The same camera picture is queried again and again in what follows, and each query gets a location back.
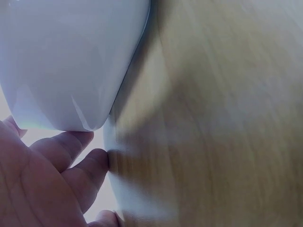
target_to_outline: light wood table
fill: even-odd
[[[160,0],[104,133],[126,227],[303,226],[303,1]]]

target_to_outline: wood grain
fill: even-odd
[[[303,226],[303,1],[155,9],[104,128],[121,223]]]

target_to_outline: skin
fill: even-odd
[[[0,122],[1,227],[118,227],[115,214],[103,211],[87,224],[108,171],[107,153],[92,150],[70,168],[93,139],[91,132],[64,132],[27,147],[12,117]]]

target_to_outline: finger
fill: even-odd
[[[89,223],[89,227],[119,227],[115,213],[104,210],[99,213],[96,221]]]
[[[108,171],[107,152],[92,150],[79,164],[62,173],[85,213],[96,199]]]
[[[41,153],[62,173],[89,145],[93,132],[63,132],[57,136],[38,140],[30,148]]]
[[[20,138],[22,138],[27,132],[27,130],[22,130],[17,126],[12,116],[9,116],[7,119],[5,119],[3,123]]]

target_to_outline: white plastic object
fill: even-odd
[[[102,127],[149,12],[150,0],[0,0],[0,84],[17,125]]]

